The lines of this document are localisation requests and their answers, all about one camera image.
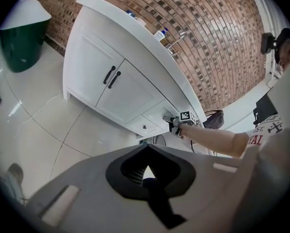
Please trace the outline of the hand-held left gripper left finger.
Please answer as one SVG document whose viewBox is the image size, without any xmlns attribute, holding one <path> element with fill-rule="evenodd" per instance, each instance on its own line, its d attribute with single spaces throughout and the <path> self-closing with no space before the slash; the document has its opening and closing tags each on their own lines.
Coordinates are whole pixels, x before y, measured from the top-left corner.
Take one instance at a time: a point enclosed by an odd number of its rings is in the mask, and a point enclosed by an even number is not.
<svg viewBox="0 0 290 233">
<path fill-rule="evenodd" d="M 115 159 L 137 149 L 131 146 L 84 159 L 40 188 L 26 208 L 40 233 L 162 233 L 164 225 L 148 203 L 122 197 L 109 185 L 106 169 Z M 67 187 L 79 191 L 60 213 L 58 226 L 42 220 L 43 214 Z"/>
</svg>

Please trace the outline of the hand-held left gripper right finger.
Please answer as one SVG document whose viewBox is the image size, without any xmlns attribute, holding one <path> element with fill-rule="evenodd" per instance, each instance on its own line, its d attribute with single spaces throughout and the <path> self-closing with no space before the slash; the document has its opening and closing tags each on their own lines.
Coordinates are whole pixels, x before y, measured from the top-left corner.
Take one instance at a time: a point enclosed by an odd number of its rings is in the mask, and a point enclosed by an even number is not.
<svg viewBox="0 0 290 233">
<path fill-rule="evenodd" d="M 243 159 L 145 148 L 159 188 L 150 192 L 147 233 L 233 233 L 257 151 Z"/>
</svg>

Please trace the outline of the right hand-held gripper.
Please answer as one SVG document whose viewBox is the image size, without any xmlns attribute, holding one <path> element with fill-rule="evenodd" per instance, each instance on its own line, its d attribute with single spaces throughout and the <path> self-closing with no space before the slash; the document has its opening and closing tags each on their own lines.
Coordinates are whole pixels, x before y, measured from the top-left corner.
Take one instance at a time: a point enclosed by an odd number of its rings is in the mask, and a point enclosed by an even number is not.
<svg viewBox="0 0 290 233">
<path fill-rule="evenodd" d="M 195 115 L 191 111 L 181 112 L 179 116 L 163 116 L 163 120 L 170 123 L 170 132 L 180 136 L 182 124 L 193 126 L 196 124 Z"/>
</svg>

